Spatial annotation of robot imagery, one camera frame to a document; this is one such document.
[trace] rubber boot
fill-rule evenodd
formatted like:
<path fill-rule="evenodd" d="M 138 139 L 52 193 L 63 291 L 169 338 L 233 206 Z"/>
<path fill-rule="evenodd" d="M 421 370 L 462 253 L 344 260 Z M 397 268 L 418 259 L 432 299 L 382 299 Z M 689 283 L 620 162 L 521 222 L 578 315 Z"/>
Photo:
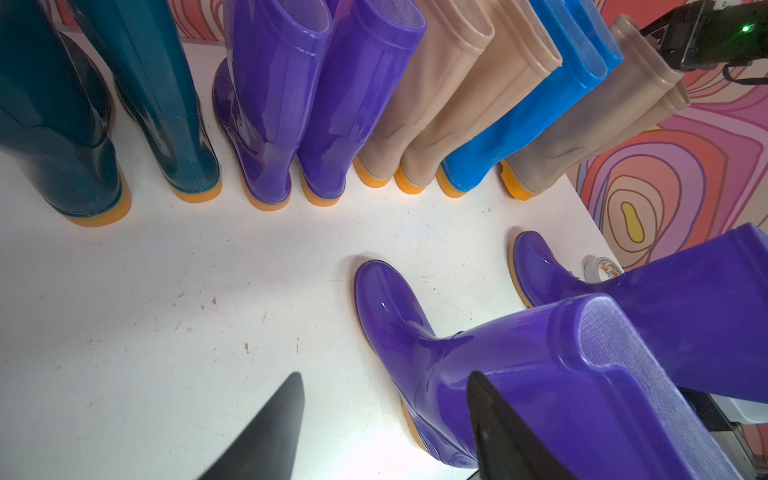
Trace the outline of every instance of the rubber boot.
<path fill-rule="evenodd" d="M 362 331 L 419 441 L 448 465 L 477 465 L 466 388 L 479 371 L 578 478 L 738 478 L 609 296 L 568 299 L 437 338 L 386 263 L 362 265 L 354 295 Z"/>
<path fill-rule="evenodd" d="M 562 64 L 528 0 L 485 0 L 496 35 L 445 107 L 406 148 L 395 180 L 407 194 L 432 182 L 440 162 L 497 121 Z"/>
<path fill-rule="evenodd" d="M 73 223 L 120 220 L 131 192 L 109 138 L 109 92 L 91 59 L 26 0 L 0 3 L 0 45 L 0 148 Z"/>
<path fill-rule="evenodd" d="M 440 112 L 494 35 L 475 0 L 415 0 L 427 21 L 405 74 L 354 164 L 360 180 L 383 187 L 402 153 Z"/>
<path fill-rule="evenodd" d="M 323 0 L 226 0 L 227 58 L 214 78 L 214 111 L 260 210 L 288 204 L 296 156 L 328 50 Z"/>
<path fill-rule="evenodd" d="M 610 141 L 603 144 L 602 147 L 593 151 L 589 155 L 582 157 L 578 162 L 589 160 L 599 154 L 609 151 L 611 148 L 618 147 L 630 138 L 643 133 L 644 131 L 667 120 L 674 114 L 677 114 L 690 106 L 690 98 L 683 81 L 678 81 L 675 86 L 669 90 L 662 98 L 657 101 L 653 107 L 649 108 L 632 125 L 625 128 L 619 135 L 613 137 Z"/>
<path fill-rule="evenodd" d="M 171 190 L 191 203 L 216 197 L 221 192 L 219 164 L 167 2 L 68 3 L 112 70 L 118 97 L 141 126 Z"/>
<path fill-rule="evenodd" d="M 683 77 L 650 46 L 638 26 L 619 15 L 611 31 L 624 62 L 528 146 L 502 163 L 509 193 L 527 200 L 548 189 L 572 165 L 620 135 Z"/>
<path fill-rule="evenodd" d="M 496 123 L 447 156 L 438 180 L 450 197 L 477 187 L 494 165 L 533 141 L 623 60 L 601 33 L 606 27 L 600 15 L 591 15 L 583 4 L 575 0 L 533 0 L 531 4 L 562 54 L 563 67 Z"/>
<path fill-rule="evenodd" d="M 602 283 L 572 276 L 536 232 L 509 264 L 532 306 L 612 296 L 676 385 L 768 403 L 768 235 L 751 223 Z"/>
<path fill-rule="evenodd" d="M 299 146 L 304 194 L 335 204 L 426 32 L 411 0 L 341 0 L 306 134 Z"/>

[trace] psychedelic wall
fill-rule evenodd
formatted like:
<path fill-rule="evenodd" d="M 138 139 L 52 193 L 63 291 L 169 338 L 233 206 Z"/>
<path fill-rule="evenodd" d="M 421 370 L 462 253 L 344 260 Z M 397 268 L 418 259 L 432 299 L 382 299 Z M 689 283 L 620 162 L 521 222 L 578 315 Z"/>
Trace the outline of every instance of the psychedelic wall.
<path fill-rule="evenodd" d="M 51 17 L 60 25 L 77 27 L 66 0 L 42 0 L 48 2 Z M 224 41 L 223 0 L 168 0 L 176 18 L 176 28 L 182 38 Z"/>
<path fill-rule="evenodd" d="M 682 0 L 598 0 L 647 25 Z M 764 77 L 768 60 L 734 69 Z M 727 82 L 720 70 L 686 74 L 693 104 L 650 131 L 568 172 L 626 269 L 716 237 L 742 223 L 768 229 L 768 87 Z"/>

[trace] blue rain boot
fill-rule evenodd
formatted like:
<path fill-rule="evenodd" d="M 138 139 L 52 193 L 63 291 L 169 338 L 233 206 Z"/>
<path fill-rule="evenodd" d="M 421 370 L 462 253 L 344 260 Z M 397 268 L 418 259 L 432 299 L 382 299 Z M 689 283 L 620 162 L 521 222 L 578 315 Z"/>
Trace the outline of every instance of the blue rain boot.
<path fill-rule="evenodd" d="M 563 57 L 563 65 L 515 108 L 457 148 L 438 169 L 440 187 L 460 197 L 509 155 L 533 141 L 623 61 L 602 19 L 579 0 L 531 0 Z"/>

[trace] table surface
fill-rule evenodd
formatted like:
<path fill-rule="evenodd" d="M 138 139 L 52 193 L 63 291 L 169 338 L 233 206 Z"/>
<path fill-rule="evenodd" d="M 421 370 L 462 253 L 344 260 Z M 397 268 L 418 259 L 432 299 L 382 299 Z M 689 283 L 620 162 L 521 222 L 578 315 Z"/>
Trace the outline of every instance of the table surface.
<path fill-rule="evenodd" d="M 288 206 L 259 211 L 210 103 L 225 50 L 184 47 L 223 170 L 215 200 L 177 199 L 117 102 L 133 207 L 113 225 L 69 223 L 0 154 L 0 478 L 195 478 L 299 371 L 295 480 L 465 480 L 410 436 L 356 324 L 354 271 L 391 263 L 438 335 L 523 310 L 507 268 L 517 233 L 541 232 L 578 276 L 586 256 L 613 257 L 574 189 L 563 177 L 522 203 L 492 173 L 454 200 L 436 182 L 371 189 L 351 170 L 320 208 L 293 165 Z"/>

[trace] beige rain boot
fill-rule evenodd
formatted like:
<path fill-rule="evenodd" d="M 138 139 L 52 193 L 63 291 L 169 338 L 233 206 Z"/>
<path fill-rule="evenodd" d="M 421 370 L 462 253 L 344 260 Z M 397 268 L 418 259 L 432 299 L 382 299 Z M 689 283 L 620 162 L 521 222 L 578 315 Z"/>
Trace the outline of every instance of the beige rain boot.
<path fill-rule="evenodd" d="M 407 194 L 420 193 L 440 162 L 494 124 L 562 65 L 528 0 L 485 0 L 496 36 L 445 107 L 406 148 L 395 174 Z"/>
<path fill-rule="evenodd" d="M 502 180 L 519 200 L 554 185 L 573 164 L 623 134 L 683 77 L 619 15 L 611 26 L 624 61 L 527 147 L 502 161 Z"/>
<path fill-rule="evenodd" d="M 596 151 L 589 154 L 581 161 L 589 160 L 599 154 L 609 151 L 611 148 L 618 147 L 630 138 L 639 135 L 647 129 L 667 120 L 672 115 L 679 113 L 690 106 L 688 91 L 682 81 L 678 81 L 672 90 L 669 90 L 658 102 L 654 104 L 647 112 L 638 118 L 632 125 L 625 128 L 623 132 L 613 138 Z"/>
<path fill-rule="evenodd" d="M 354 161 L 360 180 L 373 188 L 395 174 L 402 152 L 443 108 L 495 33 L 475 0 L 414 1 L 427 32 Z"/>

